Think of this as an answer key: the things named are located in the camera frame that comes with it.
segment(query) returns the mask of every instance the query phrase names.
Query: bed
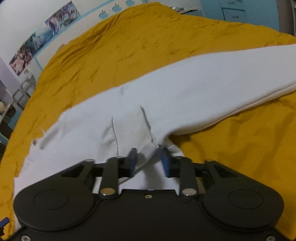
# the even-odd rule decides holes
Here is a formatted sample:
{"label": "bed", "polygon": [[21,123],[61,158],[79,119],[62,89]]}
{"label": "bed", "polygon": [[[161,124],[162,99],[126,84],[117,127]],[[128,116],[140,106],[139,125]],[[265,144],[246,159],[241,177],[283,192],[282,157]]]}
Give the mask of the bed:
{"label": "bed", "polygon": [[[13,178],[32,140],[63,111],[190,56],[295,43],[293,36],[264,26],[180,15],[159,3],[131,7],[72,40],[41,73],[1,161],[0,219],[11,219],[4,238],[14,231]],[[296,238],[295,109],[291,93],[203,131],[170,136],[194,162],[217,160],[278,191],[285,208],[277,229],[291,240]]]}

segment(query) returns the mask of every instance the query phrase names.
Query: drawer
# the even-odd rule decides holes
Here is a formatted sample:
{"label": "drawer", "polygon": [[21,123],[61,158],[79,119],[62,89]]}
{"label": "drawer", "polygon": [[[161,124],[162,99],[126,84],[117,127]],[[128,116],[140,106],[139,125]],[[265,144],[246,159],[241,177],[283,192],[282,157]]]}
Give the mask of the drawer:
{"label": "drawer", "polygon": [[243,0],[219,0],[219,1],[221,4],[221,7],[245,10]]}
{"label": "drawer", "polygon": [[225,21],[246,23],[246,12],[238,9],[222,8]]}

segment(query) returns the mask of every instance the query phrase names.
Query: poster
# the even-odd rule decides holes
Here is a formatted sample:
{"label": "poster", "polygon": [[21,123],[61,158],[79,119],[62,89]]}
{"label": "poster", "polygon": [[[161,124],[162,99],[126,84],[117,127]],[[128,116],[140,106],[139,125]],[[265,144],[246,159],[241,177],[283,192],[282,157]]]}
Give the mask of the poster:
{"label": "poster", "polygon": [[27,39],[13,56],[9,65],[19,76],[26,68],[34,55],[46,44],[53,36],[61,30],[66,29],[69,24],[80,17],[80,13],[71,2],[64,5],[51,15],[37,30]]}

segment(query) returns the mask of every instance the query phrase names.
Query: silver bolt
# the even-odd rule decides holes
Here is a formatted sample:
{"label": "silver bolt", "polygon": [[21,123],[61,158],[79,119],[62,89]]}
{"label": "silver bolt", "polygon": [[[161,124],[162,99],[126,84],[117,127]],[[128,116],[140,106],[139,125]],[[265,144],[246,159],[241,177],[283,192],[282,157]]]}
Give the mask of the silver bolt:
{"label": "silver bolt", "polygon": [[274,237],[273,235],[270,235],[266,238],[266,241],[276,241],[276,237]]}
{"label": "silver bolt", "polygon": [[101,194],[103,194],[104,196],[109,196],[115,193],[115,190],[113,188],[103,188],[101,190]]}
{"label": "silver bolt", "polygon": [[182,190],[182,193],[185,196],[194,196],[197,193],[197,191],[193,188],[185,188]]}
{"label": "silver bolt", "polygon": [[22,237],[20,237],[21,241],[31,241],[31,238],[28,235],[23,235]]}
{"label": "silver bolt", "polygon": [[145,198],[150,199],[150,198],[153,198],[153,196],[151,194],[146,194]]}

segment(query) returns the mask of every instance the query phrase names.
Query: white garment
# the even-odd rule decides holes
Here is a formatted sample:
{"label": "white garment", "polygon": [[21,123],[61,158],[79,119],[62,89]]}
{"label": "white garment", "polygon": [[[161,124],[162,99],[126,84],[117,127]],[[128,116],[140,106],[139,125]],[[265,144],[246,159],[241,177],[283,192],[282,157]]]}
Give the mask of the white garment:
{"label": "white garment", "polygon": [[[105,162],[126,155],[133,147],[148,158],[157,144],[181,155],[167,139],[169,134],[204,129],[294,91],[295,59],[296,45],[195,56],[93,96],[62,113],[36,146],[31,145],[15,178],[15,194],[84,159]],[[150,130],[143,122],[145,117]],[[149,189],[147,180],[156,172],[163,174],[159,163],[122,186]],[[161,182],[160,188],[178,189],[174,180],[163,178]]]}

